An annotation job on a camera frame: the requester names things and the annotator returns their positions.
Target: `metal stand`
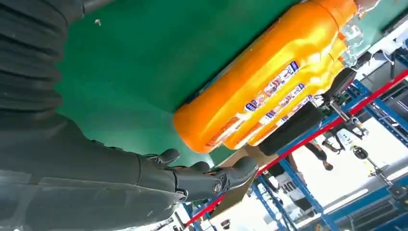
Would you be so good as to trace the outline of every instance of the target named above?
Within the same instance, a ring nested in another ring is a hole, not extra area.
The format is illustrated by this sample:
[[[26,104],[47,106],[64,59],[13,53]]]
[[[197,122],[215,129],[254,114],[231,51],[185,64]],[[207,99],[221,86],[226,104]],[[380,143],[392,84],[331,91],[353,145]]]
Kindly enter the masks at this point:
[[[307,189],[307,187],[303,183],[303,181],[293,171],[293,169],[290,167],[289,163],[286,160],[282,160],[282,161],[280,161],[280,164],[282,165],[283,169],[292,178],[292,180],[294,181],[296,186],[300,189],[300,191],[302,191],[303,195],[305,195],[306,199],[313,205],[313,207],[316,209],[316,211],[321,214],[321,218],[329,226],[331,231],[340,231],[339,227],[337,227],[334,220],[330,216],[328,216],[327,214],[324,214],[323,207],[319,204],[319,202],[315,199],[315,197],[310,193],[309,189]]]
[[[347,93],[352,97],[356,97],[356,93],[359,91],[365,95],[371,95],[371,91],[364,86],[360,81],[354,80],[353,84],[355,88],[351,87],[347,90]],[[402,130],[408,134],[408,122],[400,117],[396,112],[394,112],[390,107],[388,107],[380,99],[375,99],[372,103],[368,104],[364,110],[369,113],[373,118],[375,118],[380,124],[382,124],[391,134],[393,134],[401,143],[408,147],[408,136],[404,135]],[[397,124],[391,124],[388,119],[392,119]],[[408,190],[407,188],[395,185],[384,176],[383,169],[379,168],[370,158],[367,160],[374,166],[374,172],[372,176],[377,177],[382,182],[384,182],[389,187],[388,192],[392,197],[399,203],[398,208],[404,208],[408,210]]]
[[[262,177],[258,177],[259,181],[262,183],[268,194],[273,200],[273,203],[275,204],[276,208],[278,208],[279,212],[283,216],[283,220],[285,223],[289,223],[289,225],[292,227],[293,230],[297,231],[296,225],[292,221],[291,217],[288,215],[286,212],[285,208],[280,204],[280,202],[276,199],[276,197],[272,193],[272,189],[266,184],[265,180]]]
[[[255,193],[255,195],[258,197],[258,199],[261,201],[262,205],[265,207],[265,209],[267,210],[268,214],[270,215],[270,217],[276,222],[276,224],[278,225],[279,230],[281,231],[285,231],[287,230],[282,223],[276,219],[276,215],[273,213],[272,209],[270,209],[268,203],[265,201],[265,199],[263,198],[261,192],[259,191],[258,187],[255,184],[251,185],[252,191]]]

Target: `black pants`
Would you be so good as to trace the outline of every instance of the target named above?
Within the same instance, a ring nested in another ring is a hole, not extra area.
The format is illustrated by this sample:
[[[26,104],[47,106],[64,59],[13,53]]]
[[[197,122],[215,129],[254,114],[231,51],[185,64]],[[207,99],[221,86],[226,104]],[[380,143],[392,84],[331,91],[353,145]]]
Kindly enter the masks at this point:
[[[305,144],[305,147],[309,149],[309,151],[313,152],[317,159],[321,161],[327,161],[327,155],[323,150],[320,151],[317,147],[315,147],[311,143]]]
[[[307,211],[308,209],[310,209],[312,207],[312,204],[310,204],[310,202],[306,199],[306,197],[293,201],[293,203],[301,208],[303,211]]]

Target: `black object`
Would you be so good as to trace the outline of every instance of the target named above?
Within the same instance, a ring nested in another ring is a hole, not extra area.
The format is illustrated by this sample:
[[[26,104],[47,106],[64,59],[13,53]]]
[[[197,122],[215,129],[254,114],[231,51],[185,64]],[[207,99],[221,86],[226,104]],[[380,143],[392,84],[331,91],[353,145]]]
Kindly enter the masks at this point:
[[[324,140],[321,145],[325,146],[326,148],[328,148],[330,151],[339,154],[341,149],[337,149],[335,147],[333,147],[333,145],[331,143],[329,143],[328,140]]]
[[[202,173],[206,173],[210,171],[210,166],[205,161],[199,161],[193,164],[192,166],[190,166],[190,168],[193,169],[194,171],[202,172]]]
[[[353,146],[352,151],[354,155],[360,160],[365,160],[369,156],[369,153],[366,150],[364,150],[362,147],[359,147],[359,146]]]
[[[254,160],[211,174],[181,173],[89,141],[55,113],[62,103],[56,64],[84,7],[80,0],[0,0],[1,229],[137,227],[168,218],[180,201],[217,195],[215,185],[224,192],[249,180]]]
[[[319,150],[317,147],[315,147],[313,144],[311,143],[307,143],[305,144],[305,147],[311,151],[315,157],[320,160],[320,161],[327,161],[327,155],[323,150]]]
[[[165,150],[160,155],[148,154],[144,155],[143,157],[148,158],[149,160],[158,164],[169,165],[180,158],[180,153],[176,149],[170,148]]]
[[[357,59],[357,63],[353,66],[353,69],[361,68],[366,62],[370,61],[370,59],[371,53],[365,52]],[[323,94],[324,97],[326,99],[331,99],[332,97],[341,94],[354,81],[356,74],[357,73],[350,68],[346,68],[341,71],[334,79],[330,89]]]
[[[174,171],[177,189],[186,194],[188,202],[204,200],[238,188],[244,185],[257,170],[256,161],[249,156],[244,156],[232,167],[212,169],[201,177],[192,175],[191,168],[176,168]]]
[[[261,142],[258,147],[265,155],[274,155],[279,149],[318,125],[323,119],[324,114],[309,102]]]

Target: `person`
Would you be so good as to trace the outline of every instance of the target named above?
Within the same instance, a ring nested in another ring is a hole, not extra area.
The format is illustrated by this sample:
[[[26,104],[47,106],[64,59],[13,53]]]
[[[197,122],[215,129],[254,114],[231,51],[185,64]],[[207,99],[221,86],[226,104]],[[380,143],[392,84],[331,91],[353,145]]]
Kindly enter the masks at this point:
[[[258,148],[261,152],[263,152],[267,156],[273,155],[271,153],[270,149],[273,148],[270,143],[273,143],[273,140],[271,137],[267,137],[262,141],[259,145]],[[297,164],[293,158],[293,155],[290,154],[288,155],[285,160],[290,164],[292,167],[292,170],[298,175],[298,177],[303,181],[303,183],[306,185],[306,181],[303,177],[303,174],[299,171]],[[289,174],[285,171],[285,169],[282,167],[280,163],[273,165],[268,169],[268,173],[275,177],[276,181],[278,182],[278,188],[281,188],[283,190],[283,193],[286,194],[292,201],[293,203],[299,207],[307,216],[313,217],[315,214],[315,209],[313,205],[308,201],[308,199],[305,197],[305,195],[302,193],[302,191],[299,189],[299,187],[293,182],[292,178],[289,176]],[[265,176],[261,176],[266,180],[266,183],[270,185],[270,181],[265,178]]]
[[[239,187],[257,171],[248,157],[208,172],[200,163],[169,167],[177,150],[145,157],[106,147],[56,113],[56,65],[68,28],[110,1],[0,0],[0,230],[147,225],[170,217],[179,203]]]
[[[329,162],[327,162],[327,155],[324,152],[324,150],[315,142],[315,140],[310,141],[309,143],[305,144],[305,147],[311,151],[316,157],[317,159],[319,159],[324,168],[327,171],[332,171],[333,170],[333,165],[330,164]]]

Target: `bottle cap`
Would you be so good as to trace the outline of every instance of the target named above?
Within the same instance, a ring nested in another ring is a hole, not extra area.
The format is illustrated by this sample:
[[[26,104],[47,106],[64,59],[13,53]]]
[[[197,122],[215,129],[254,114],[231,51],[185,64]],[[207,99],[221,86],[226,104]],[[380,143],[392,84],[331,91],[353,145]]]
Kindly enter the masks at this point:
[[[357,13],[354,0],[313,0],[330,12],[336,23],[342,28]]]

